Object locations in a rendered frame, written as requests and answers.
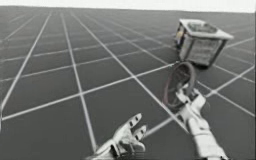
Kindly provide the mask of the dark steering wheel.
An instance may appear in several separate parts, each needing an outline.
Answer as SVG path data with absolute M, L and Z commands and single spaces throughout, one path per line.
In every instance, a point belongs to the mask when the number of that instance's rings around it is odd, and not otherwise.
M 166 82 L 162 102 L 172 112 L 177 112 L 185 104 L 185 100 L 178 97 L 181 92 L 185 97 L 192 98 L 195 87 L 196 73 L 190 62 L 176 64 Z

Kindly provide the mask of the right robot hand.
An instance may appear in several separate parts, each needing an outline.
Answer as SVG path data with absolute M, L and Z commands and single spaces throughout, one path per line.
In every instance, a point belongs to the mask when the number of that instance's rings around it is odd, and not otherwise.
M 201 110 L 206 104 L 206 98 L 198 89 L 190 87 L 188 84 L 181 86 L 175 93 L 178 100 L 182 103 L 178 116 L 182 122 L 187 125 L 190 120 L 194 119 L 200 128 L 208 126 L 206 120 L 201 115 Z

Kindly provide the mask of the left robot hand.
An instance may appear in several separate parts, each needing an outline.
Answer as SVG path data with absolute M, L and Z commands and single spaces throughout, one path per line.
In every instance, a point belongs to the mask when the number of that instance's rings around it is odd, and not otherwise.
M 122 154 L 134 154 L 138 152 L 144 152 L 146 150 L 145 145 L 141 142 L 147 132 L 147 126 L 142 125 L 133 131 L 133 128 L 141 121 L 142 114 L 129 118 L 123 125 L 121 125 L 113 135 L 113 141 L 117 147 L 117 153 Z

